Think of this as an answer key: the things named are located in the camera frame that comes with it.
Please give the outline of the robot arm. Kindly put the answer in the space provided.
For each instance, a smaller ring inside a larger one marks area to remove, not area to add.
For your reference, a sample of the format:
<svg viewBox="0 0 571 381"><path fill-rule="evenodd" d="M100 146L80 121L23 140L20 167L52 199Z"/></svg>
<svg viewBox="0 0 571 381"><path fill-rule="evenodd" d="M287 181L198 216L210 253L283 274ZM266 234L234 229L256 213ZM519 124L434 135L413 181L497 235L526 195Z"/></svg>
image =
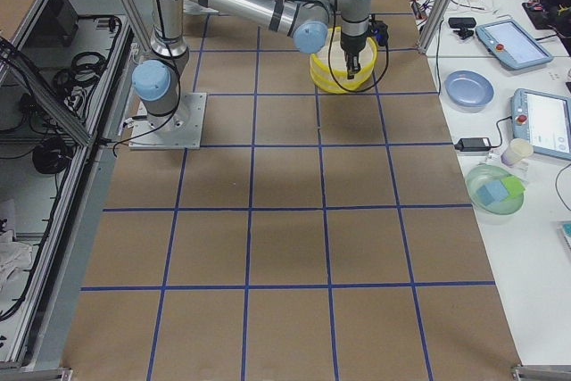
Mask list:
<svg viewBox="0 0 571 381"><path fill-rule="evenodd" d="M138 66L132 82L149 125L158 132L178 129L184 122L177 82L188 60L183 38L185 1L283 33L305 54L314 54L325 45L329 25L340 18L347 74L353 77L360 71L360 52L369 36L371 0L153 0L150 44L157 58Z"/></svg>

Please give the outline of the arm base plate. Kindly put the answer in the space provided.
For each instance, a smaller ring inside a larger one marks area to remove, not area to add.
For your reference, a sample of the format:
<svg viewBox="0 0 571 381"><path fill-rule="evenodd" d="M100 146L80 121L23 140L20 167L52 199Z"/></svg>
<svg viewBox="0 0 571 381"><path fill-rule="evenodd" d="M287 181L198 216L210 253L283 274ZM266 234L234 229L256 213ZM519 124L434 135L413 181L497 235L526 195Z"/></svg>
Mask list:
<svg viewBox="0 0 571 381"><path fill-rule="evenodd" d="M158 131L163 121L151 115L147 117L146 108L139 102L137 114L147 118L138 120L132 128L135 138L128 141L132 150L197 150L201 146L203 120L207 102L206 93L184 93L177 112Z"/></svg>

